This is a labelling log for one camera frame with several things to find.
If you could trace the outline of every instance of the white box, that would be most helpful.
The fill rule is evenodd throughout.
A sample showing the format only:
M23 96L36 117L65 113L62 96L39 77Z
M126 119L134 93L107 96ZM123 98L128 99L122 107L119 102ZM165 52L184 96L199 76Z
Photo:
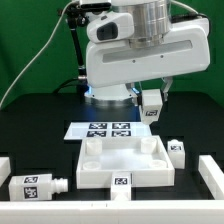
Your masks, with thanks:
M83 139L76 170L77 188L110 188L114 172L130 172L133 187L174 185L174 167L159 136L153 153L141 152L145 137L101 138L102 153L87 154L88 138Z

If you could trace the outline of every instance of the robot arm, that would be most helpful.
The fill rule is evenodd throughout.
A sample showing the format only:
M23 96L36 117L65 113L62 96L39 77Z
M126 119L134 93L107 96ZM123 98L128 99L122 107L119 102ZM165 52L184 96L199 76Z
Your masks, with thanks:
M81 0L80 8L102 9L109 1ZM172 76L205 70L210 64L209 21L196 13L172 23L170 0L111 0L112 11L99 15L87 27L86 97L105 101L133 98L126 86L163 78L165 98ZM158 120L162 107L159 91L143 91L141 120Z

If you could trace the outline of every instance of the white plastic part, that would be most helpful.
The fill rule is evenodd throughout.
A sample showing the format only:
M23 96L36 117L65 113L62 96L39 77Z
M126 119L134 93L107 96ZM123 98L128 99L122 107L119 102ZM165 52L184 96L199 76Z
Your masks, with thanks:
M89 156L98 156L102 153L102 140L99 138L90 138L86 142L86 154Z
M10 201L52 200L52 194L67 191L68 181L52 180L52 174L14 176L9 183Z
M172 141L168 141L167 152L174 168L185 168L185 150L183 142L175 139Z
M130 201L131 200L131 173L116 172L112 174L111 200Z
M142 138L101 138L102 153L98 156L87 155L88 138L83 139L76 170L77 188L110 188L115 172L130 172L133 187L173 186L175 171L160 137L153 136L157 145L151 154L141 152ZM160 163L158 168L156 161L154 164L152 162L153 167L149 166L150 161L154 160L163 160L166 165ZM93 162L100 163L100 169L92 166Z
M11 173L10 161L8 157L0 158L0 187Z
M224 174L214 159L199 156L198 170L216 200L224 200Z
M208 27L205 18L176 23L163 44L138 50L131 49L128 40L90 42L88 83L98 88L203 71L210 64Z
M139 108L141 122L151 124L158 121L163 102L159 89L142 91L142 107Z
M81 140L90 135L93 138L116 137L119 136L119 133L132 137L152 135L149 125L142 122L73 122L70 124L64 140Z
M98 39L97 30L107 24L116 24L117 37L115 39L100 40ZM100 43L111 40L121 40L132 36L134 33L134 22L132 15L129 13L107 13L104 17L94 20L87 27L87 35L93 43Z
M111 0L113 6L140 5L157 2L159 0Z
M157 139L154 137L145 137L141 139L141 152L152 154L155 152L157 146Z
M223 224L224 201L0 202L1 224Z

